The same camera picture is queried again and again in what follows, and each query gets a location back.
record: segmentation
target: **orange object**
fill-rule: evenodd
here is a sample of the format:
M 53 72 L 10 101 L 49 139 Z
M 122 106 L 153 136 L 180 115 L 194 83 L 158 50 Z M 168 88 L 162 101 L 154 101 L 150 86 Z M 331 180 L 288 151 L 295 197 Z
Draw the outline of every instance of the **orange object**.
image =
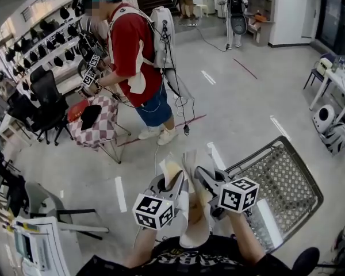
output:
M 82 115 L 82 113 L 85 111 L 87 106 L 89 106 L 89 102 L 87 99 L 73 105 L 68 111 L 68 122 L 73 122 L 77 118 L 79 118 Z
M 260 14 L 256 14 L 254 16 L 254 18 L 255 18 L 256 21 L 262 21 L 262 22 L 266 22 L 267 21 L 267 18 L 262 16 L 262 15 L 260 15 Z

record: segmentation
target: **checkered cloth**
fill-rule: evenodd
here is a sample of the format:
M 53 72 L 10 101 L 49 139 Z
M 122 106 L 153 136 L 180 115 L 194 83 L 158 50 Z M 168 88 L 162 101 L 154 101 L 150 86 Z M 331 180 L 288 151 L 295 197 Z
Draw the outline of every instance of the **checkered cloth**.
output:
M 69 124 L 70 132 L 77 145 L 98 150 L 100 143 L 116 138 L 118 102 L 100 95 L 88 98 L 88 102 L 90 105 L 100 105 L 102 108 L 96 122 L 92 128 L 82 131 L 82 120 L 77 118 Z

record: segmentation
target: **white stool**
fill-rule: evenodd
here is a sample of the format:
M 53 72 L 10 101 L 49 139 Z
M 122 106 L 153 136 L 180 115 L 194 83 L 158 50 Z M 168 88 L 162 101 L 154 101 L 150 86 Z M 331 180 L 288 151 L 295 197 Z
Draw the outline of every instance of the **white stool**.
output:
M 208 6 L 207 5 L 203 5 L 203 4 L 196 4 L 195 5 L 196 9 L 199 9 L 199 16 L 203 17 L 204 15 L 204 11 L 206 12 L 206 16 L 208 17 Z

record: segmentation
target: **red shirt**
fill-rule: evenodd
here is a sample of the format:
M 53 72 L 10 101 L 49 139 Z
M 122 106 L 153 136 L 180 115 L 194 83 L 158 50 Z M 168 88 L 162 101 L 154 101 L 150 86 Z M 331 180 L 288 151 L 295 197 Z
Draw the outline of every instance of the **red shirt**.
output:
M 130 4 L 122 3 L 111 15 L 109 22 L 113 19 L 115 12 L 121 7 Z M 118 76 L 131 78 L 136 75 L 136 59 L 139 52 L 139 41 L 144 43 L 142 55 L 149 61 L 154 60 L 155 48 L 154 38 L 150 30 L 148 21 L 135 13 L 124 14 L 113 24 L 111 31 L 112 49 L 114 55 L 114 64 L 112 70 Z M 162 83 L 160 71 L 153 66 L 143 63 L 141 72 L 145 77 L 145 89 L 142 94 L 132 93 L 128 80 L 119 83 L 122 92 L 131 104 L 135 107 L 147 102 L 154 96 Z

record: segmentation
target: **electrical wire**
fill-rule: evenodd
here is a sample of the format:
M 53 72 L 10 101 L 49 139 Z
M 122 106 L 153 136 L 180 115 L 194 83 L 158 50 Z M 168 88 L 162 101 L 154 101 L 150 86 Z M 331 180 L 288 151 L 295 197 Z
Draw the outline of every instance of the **electrical wire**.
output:
M 221 52 L 226 52 L 226 51 L 228 50 L 228 49 L 226 49 L 226 50 L 221 50 L 219 47 L 217 47 L 217 46 L 211 44 L 210 42 L 208 42 L 208 41 L 204 38 L 204 36 L 203 36 L 202 33 L 201 33 L 201 30 L 198 29 L 197 27 L 196 27 L 196 29 L 197 29 L 197 30 L 199 31 L 199 33 L 201 34 L 201 37 L 202 37 L 203 41 L 206 42 L 208 45 L 211 45 L 212 47 L 215 47 L 217 50 L 219 50 L 219 51 L 221 51 Z

